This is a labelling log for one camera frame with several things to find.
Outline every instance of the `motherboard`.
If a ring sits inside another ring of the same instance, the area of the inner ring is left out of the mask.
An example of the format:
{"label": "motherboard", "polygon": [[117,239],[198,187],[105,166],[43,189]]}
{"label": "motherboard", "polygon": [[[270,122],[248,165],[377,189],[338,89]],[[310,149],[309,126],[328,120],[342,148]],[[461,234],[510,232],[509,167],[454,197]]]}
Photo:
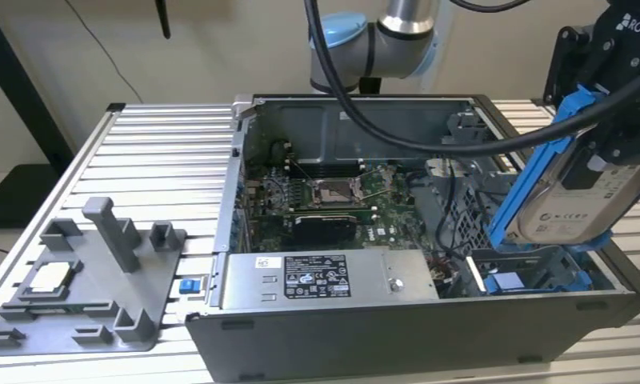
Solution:
{"label": "motherboard", "polygon": [[252,251],[382,247],[430,252],[408,191],[409,173],[389,162],[318,172],[293,160],[288,166],[249,172]]}

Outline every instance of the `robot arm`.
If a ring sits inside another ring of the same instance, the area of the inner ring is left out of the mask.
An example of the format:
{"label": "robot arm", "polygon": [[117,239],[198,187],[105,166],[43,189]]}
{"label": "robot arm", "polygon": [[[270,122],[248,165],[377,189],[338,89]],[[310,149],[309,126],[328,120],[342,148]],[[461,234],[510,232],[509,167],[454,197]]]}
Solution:
{"label": "robot arm", "polygon": [[[560,30],[544,100],[564,120],[640,75],[640,2],[612,2],[589,28]],[[538,146],[493,217],[493,246],[596,249],[640,199],[640,99],[588,130]]]}

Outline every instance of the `grey plastic part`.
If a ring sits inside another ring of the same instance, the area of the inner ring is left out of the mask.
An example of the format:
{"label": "grey plastic part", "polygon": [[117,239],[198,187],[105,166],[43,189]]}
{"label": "grey plastic part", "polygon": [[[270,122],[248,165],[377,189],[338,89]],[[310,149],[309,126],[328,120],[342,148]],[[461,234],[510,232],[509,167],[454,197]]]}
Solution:
{"label": "grey plastic part", "polygon": [[5,320],[33,320],[34,314],[30,313],[27,308],[5,308],[0,307],[0,317]]}
{"label": "grey plastic part", "polygon": [[25,334],[15,328],[10,330],[0,330],[0,348],[21,346],[21,341],[25,339]]}
{"label": "grey plastic part", "polygon": [[149,232],[149,241],[154,250],[175,250],[180,241],[170,222],[154,222]]}
{"label": "grey plastic part", "polygon": [[114,336],[105,326],[79,326],[73,329],[71,339],[79,344],[110,344]]}
{"label": "grey plastic part", "polygon": [[[159,236],[153,236],[162,246],[154,248],[150,230],[135,230],[129,220],[117,223],[122,242],[133,242],[133,233],[137,234],[131,251],[138,268],[130,274],[122,271],[95,230],[66,236],[73,251],[46,248],[15,295],[0,307],[0,332],[17,327],[27,335],[23,339],[15,338],[17,347],[0,348],[0,356],[137,352],[153,348],[186,233],[175,230],[169,222],[159,222],[154,230]],[[70,278],[62,284],[69,294],[57,300],[34,300],[34,296],[50,294],[31,293],[29,296],[26,291],[37,266],[49,262],[67,262],[71,266]],[[119,318],[121,309],[129,321]],[[97,326],[110,332],[110,341],[78,343],[73,338],[74,329]],[[113,334],[117,331],[123,334],[122,338]]]}
{"label": "grey plastic part", "polygon": [[71,250],[66,237],[79,235],[81,230],[70,218],[55,218],[50,221],[39,235],[39,240],[42,240],[42,243],[51,251]]}
{"label": "grey plastic part", "polygon": [[[123,272],[130,273],[137,270],[139,263],[137,262],[137,256],[133,252],[133,246],[126,241],[123,234],[123,228],[115,220],[114,214],[110,209],[114,206],[110,198],[90,198],[82,207],[82,216],[91,220],[97,227],[98,234],[102,236],[109,251],[114,256],[119,268]],[[125,230],[135,232],[134,225],[125,225]]]}
{"label": "grey plastic part", "polygon": [[143,310],[139,311],[134,321],[125,310],[118,311],[114,332],[123,342],[143,342],[151,336],[154,329],[155,327]]}
{"label": "grey plastic part", "polygon": [[118,313],[118,304],[114,301],[106,302],[105,306],[85,306],[82,312],[90,318],[114,317]]}

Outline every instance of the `black stand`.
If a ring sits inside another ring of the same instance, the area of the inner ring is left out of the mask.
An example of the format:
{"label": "black stand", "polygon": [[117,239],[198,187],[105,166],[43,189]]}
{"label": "black stand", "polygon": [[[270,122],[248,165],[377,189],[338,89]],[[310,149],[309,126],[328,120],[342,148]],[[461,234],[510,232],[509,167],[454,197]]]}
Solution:
{"label": "black stand", "polygon": [[0,228],[23,228],[73,154],[1,29],[0,87],[50,162],[15,166],[0,183]]}

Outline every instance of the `power supply label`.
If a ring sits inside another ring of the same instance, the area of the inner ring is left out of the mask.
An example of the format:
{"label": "power supply label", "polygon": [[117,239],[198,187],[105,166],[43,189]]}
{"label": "power supply label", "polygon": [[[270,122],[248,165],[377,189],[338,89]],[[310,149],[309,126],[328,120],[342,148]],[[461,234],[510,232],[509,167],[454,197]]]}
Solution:
{"label": "power supply label", "polygon": [[286,298],[349,298],[349,268],[345,255],[286,256]]}

